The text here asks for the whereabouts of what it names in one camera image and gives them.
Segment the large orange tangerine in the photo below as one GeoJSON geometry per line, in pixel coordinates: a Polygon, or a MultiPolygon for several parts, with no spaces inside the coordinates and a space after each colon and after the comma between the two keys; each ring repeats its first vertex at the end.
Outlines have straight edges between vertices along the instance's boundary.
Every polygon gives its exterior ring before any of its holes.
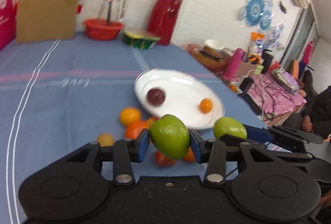
{"type": "Polygon", "coordinates": [[[146,121],[134,121],[126,128],[124,138],[136,139],[144,129],[149,129],[146,121]]]}

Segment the small brown kiwi fruit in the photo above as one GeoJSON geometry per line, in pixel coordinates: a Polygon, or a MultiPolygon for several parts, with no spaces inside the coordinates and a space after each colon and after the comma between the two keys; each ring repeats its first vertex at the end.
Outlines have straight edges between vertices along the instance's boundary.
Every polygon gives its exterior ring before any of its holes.
{"type": "Polygon", "coordinates": [[[101,147],[113,146],[115,143],[114,137],[112,137],[110,133],[102,133],[96,140],[101,147]]]}

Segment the green apple fruit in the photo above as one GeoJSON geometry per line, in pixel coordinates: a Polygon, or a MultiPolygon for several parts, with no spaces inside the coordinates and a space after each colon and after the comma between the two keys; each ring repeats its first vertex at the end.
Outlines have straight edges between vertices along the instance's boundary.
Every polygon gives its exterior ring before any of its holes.
{"type": "Polygon", "coordinates": [[[149,127],[149,136],[155,148],[172,160],[186,156],[190,134],[185,124],[173,115],[162,116],[149,127]]]}
{"type": "Polygon", "coordinates": [[[227,134],[242,139],[247,138],[247,130],[244,125],[231,117],[221,117],[218,119],[214,123],[213,134],[215,139],[219,139],[227,134]]]}

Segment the yellow orange citrus fruit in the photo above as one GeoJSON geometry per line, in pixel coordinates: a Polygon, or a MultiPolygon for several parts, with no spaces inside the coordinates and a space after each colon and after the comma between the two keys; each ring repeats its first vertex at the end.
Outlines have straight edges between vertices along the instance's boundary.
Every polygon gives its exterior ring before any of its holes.
{"type": "Polygon", "coordinates": [[[126,107],[119,114],[120,123],[129,126],[135,121],[141,120],[141,111],[135,107],[126,107]]]}

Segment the red peach fruit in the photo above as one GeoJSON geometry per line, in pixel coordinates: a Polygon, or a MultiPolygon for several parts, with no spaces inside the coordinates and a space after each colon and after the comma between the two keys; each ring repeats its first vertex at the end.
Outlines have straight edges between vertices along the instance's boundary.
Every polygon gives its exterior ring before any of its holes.
{"type": "Polygon", "coordinates": [[[166,157],[164,154],[162,154],[159,151],[155,152],[154,160],[158,167],[172,167],[177,163],[176,160],[172,160],[166,157]]]}

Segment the small orange mandarin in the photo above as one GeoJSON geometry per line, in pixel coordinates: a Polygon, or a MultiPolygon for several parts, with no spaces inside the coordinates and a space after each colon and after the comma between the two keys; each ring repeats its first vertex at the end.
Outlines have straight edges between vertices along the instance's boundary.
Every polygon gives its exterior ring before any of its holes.
{"type": "Polygon", "coordinates": [[[209,98],[204,98],[199,104],[199,109],[203,113],[210,113],[213,109],[213,102],[209,98]]]}

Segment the dark red plum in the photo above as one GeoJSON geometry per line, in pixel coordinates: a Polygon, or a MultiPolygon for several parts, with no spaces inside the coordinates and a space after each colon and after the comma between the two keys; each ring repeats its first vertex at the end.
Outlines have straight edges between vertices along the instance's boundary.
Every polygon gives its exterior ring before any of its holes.
{"type": "Polygon", "coordinates": [[[159,88],[148,90],[146,99],[153,106],[161,106],[166,99],[166,94],[159,88]]]}

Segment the white round plate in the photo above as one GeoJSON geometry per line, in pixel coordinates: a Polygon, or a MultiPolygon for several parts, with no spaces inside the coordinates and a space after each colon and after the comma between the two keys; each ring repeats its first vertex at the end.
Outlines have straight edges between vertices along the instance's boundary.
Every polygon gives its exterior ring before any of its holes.
{"type": "Polygon", "coordinates": [[[158,118],[166,114],[173,115],[189,129],[210,129],[219,118],[225,116],[222,100],[206,84],[181,71],[144,71],[136,78],[134,92],[141,106],[149,114],[158,118]],[[152,88],[159,88],[165,93],[165,102],[161,106],[153,106],[147,101],[147,92],[152,88]],[[203,113],[199,109],[204,98],[213,102],[210,113],[203,113]]]}

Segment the pink thermos bottle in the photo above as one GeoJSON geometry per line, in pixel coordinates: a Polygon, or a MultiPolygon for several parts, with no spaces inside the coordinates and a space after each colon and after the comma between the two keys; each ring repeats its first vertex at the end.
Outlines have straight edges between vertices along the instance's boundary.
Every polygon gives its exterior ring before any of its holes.
{"type": "Polygon", "coordinates": [[[243,49],[237,48],[235,50],[235,52],[233,53],[228,65],[225,69],[225,73],[224,73],[225,79],[231,80],[234,77],[235,72],[237,71],[237,69],[240,65],[240,62],[243,60],[244,55],[245,55],[245,52],[243,49]]]}

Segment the orange glass bowl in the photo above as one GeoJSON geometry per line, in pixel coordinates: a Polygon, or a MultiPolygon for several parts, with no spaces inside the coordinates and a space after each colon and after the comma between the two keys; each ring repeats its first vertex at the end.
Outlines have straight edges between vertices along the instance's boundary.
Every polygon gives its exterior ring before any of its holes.
{"type": "Polygon", "coordinates": [[[210,71],[219,71],[226,67],[231,56],[226,52],[215,52],[211,48],[188,44],[186,51],[200,64],[210,71]]]}

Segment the green instant noodle bowl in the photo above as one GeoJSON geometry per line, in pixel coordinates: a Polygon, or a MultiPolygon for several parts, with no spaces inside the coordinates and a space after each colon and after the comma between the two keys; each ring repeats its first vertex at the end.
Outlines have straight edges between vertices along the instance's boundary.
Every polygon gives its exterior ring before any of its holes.
{"type": "Polygon", "coordinates": [[[130,47],[150,50],[157,44],[160,37],[141,29],[125,28],[122,31],[122,40],[130,47]]]}

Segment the red plastic basket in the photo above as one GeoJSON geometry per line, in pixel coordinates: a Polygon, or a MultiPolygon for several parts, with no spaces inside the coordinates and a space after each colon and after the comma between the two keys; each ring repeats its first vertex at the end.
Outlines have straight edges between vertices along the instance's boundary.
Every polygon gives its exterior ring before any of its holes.
{"type": "Polygon", "coordinates": [[[121,22],[111,20],[107,24],[105,19],[85,19],[83,25],[88,38],[103,41],[116,39],[120,31],[125,28],[121,22]]]}

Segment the red thermos jug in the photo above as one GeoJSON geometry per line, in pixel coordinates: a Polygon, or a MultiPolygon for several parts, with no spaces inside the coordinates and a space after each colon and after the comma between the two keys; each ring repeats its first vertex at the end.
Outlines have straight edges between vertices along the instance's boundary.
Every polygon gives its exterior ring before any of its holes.
{"type": "Polygon", "coordinates": [[[170,44],[182,0],[157,0],[149,18],[147,31],[160,39],[158,45],[170,44]]]}

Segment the brown cardboard box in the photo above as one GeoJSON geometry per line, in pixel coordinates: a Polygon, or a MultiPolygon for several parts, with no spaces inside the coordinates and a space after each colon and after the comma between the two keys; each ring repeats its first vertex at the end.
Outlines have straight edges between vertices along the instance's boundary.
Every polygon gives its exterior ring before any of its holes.
{"type": "Polygon", "coordinates": [[[78,0],[18,0],[18,43],[73,39],[78,0]]]}

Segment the blue round wall decoration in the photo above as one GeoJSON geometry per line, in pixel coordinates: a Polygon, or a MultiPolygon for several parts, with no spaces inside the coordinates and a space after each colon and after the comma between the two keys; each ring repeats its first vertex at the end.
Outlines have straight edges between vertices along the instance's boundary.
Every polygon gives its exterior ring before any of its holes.
{"type": "Polygon", "coordinates": [[[239,12],[238,20],[244,21],[249,27],[254,27],[259,24],[263,12],[264,0],[246,0],[239,12]]]}

